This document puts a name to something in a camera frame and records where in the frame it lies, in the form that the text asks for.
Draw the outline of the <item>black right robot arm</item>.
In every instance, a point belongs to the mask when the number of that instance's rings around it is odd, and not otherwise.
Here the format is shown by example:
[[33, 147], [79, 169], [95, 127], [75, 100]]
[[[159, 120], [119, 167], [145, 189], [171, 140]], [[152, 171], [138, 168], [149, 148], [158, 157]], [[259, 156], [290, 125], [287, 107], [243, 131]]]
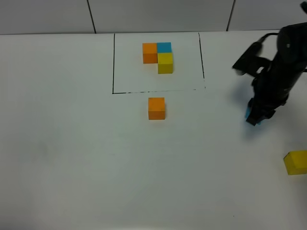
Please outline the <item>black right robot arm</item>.
[[251, 125], [273, 117], [285, 105], [290, 91], [307, 68], [307, 24], [288, 25], [277, 33], [277, 52], [273, 60], [259, 57], [266, 34], [251, 45], [248, 74], [254, 79], [253, 98], [248, 103], [246, 121]]

